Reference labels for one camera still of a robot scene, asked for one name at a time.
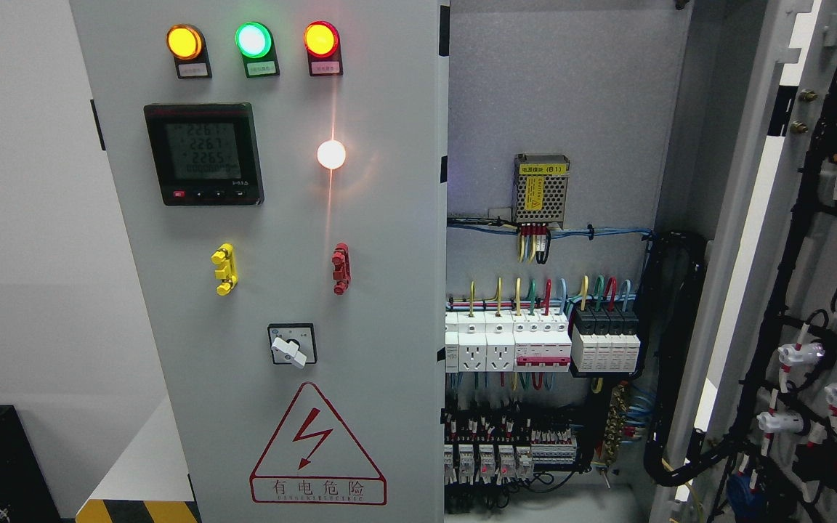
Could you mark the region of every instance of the yellow indicator light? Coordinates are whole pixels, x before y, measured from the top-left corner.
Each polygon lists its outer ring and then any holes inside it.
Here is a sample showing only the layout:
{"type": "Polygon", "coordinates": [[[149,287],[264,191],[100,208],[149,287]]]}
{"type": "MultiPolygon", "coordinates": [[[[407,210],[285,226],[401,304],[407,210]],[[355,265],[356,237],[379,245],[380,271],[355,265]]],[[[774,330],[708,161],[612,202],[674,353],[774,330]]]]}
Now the yellow indicator light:
{"type": "Polygon", "coordinates": [[[191,25],[179,23],[166,32],[166,46],[180,60],[192,60],[202,53],[202,34],[191,25]]]}
{"type": "Polygon", "coordinates": [[[303,34],[305,49],[313,57],[329,57],[338,50],[338,30],[326,21],[313,21],[303,34]]]}

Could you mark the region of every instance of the warning sign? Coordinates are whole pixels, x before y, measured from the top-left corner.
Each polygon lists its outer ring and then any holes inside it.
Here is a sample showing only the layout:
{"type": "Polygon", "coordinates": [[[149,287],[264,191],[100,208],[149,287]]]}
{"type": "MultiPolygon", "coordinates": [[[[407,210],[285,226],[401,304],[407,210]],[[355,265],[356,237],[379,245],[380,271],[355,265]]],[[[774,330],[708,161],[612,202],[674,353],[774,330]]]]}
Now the warning sign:
{"type": "Polygon", "coordinates": [[[328,398],[299,385],[250,476],[256,503],[386,504],[386,479],[328,398]]]}

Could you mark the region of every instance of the meter display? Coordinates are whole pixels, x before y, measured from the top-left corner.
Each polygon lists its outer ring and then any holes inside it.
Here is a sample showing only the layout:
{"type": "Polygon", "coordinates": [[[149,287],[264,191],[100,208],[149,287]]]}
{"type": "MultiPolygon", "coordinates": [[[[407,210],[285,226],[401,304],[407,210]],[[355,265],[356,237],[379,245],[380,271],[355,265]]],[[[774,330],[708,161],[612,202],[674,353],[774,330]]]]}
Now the meter display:
{"type": "Polygon", "coordinates": [[[249,103],[144,107],[163,202],[256,205],[263,183],[249,103]]]}

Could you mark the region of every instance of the lcd screen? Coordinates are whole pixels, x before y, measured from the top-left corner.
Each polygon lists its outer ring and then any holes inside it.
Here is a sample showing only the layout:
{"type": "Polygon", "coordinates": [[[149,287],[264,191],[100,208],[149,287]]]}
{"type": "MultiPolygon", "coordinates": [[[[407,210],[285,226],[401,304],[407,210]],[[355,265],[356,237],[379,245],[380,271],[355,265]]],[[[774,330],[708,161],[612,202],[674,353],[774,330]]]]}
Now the lcd screen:
{"type": "Polygon", "coordinates": [[[240,179],[234,123],[167,123],[176,179],[240,179]]]}

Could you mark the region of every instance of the yellow and black stripe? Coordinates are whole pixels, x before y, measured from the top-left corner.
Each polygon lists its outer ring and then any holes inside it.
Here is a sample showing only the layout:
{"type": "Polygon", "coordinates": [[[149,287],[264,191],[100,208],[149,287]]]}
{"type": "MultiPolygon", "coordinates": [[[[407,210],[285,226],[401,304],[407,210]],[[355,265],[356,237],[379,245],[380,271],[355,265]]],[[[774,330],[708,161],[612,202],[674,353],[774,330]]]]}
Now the yellow and black stripe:
{"type": "Polygon", "coordinates": [[[76,523],[202,523],[195,502],[88,500],[76,523]]]}

